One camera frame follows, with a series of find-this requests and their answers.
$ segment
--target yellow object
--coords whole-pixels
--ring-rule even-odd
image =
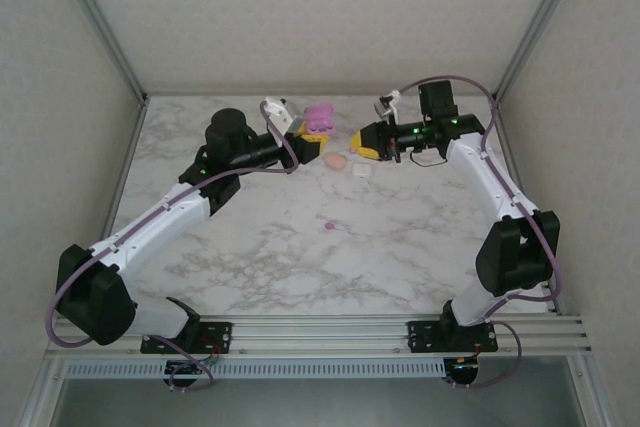
[[[306,135],[307,133],[307,121],[305,120],[304,122],[302,122],[302,125],[300,125],[300,128],[298,129],[298,132],[296,132],[296,135]]]
[[[374,149],[370,149],[369,147],[362,147],[362,138],[360,137],[360,131],[356,133],[351,138],[351,143],[349,144],[351,150],[354,150],[356,154],[360,157],[364,157],[365,159],[371,160],[380,160],[380,155]]]

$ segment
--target glass panel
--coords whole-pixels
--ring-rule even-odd
[[[482,359],[481,378],[513,359]],[[66,382],[53,425],[215,426],[580,426],[564,358],[527,358],[511,379],[461,391],[441,379],[225,380],[170,393],[160,380]]]

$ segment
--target small pink object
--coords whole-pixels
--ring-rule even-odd
[[[336,126],[331,120],[331,114],[333,114],[333,105],[328,102],[312,105],[304,109],[304,116],[307,120],[307,134],[332,134]]]
[[[347,158],[344,155],[331,152],[324,156],[324,164],[333,170],[344,170],[347,166]]]

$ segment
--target white marble table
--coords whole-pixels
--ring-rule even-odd
[[[446,164],[425,169],[408,158],[396,164],[349,154],[351,136],[377,120],[373,97],[287,98],[301,108],[321,100],[334,104],[338,131],[326,152],[345,154],[347,169],[331,171],[320,158],[288,176],[242,177],[242,189],[220,212],[152,261],[139,277],[140,290],[177,297],[203,315],[439,312],[475,275],[474,259],[489,229],[459,175]],[[153,98],[115,228],[177,181],[216,110],[238,108],[264,132],[260,100]],[[486,124],[484,99],[457,102]],[[404,122],[418,120],[417,98],[406,98],[401,114]],[[425,152],[416,159],[439,157]],[[373,176],[354,177],[353,162],[373,164]],[[335,230],[325,228],[329,221]],[[545,310],[545,304],[516,302],[503,309]]]

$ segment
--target white object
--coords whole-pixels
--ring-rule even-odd
[[[264,101],[266,102],[265,111],[269,116],[269,120],[273,122],[280,134],[285,135],[287,132],[297,132],[302,126],[304,117],[293,104],[287,102],[287,107],[285,107],[283,102],[271,97],[265,98]],[[282,141],[273,132],[271,126],[268,126],[268,130],[273,135],[278,147],[282,147]]]
[[[465,134],[459,139],[449,142],[447,148],[447,160],[454,169],[467,182],[475,198],[480,203],[480,210],[485,216],[489,225],[502,220],[506,215],[512,219],[519,219],[522,213],[513,204],[509,195],[505,192],[500,182],[495,178],[493,172],[484,161],[480,153],[480,134]],[[493,164],[496,166],[500,175],[507,181],[509,187],[516,194],[518,202],[522,203],[524,208],[530,214],[537,209],[536,205],[527,199],[518,189],[516,184],[511,180],[509,174],[500,166],[493,149],[487,143],[487,152]]]
[[[353,164],[351,172],[356,177],[371,177],[373,167],[371,167],[371,164]]]

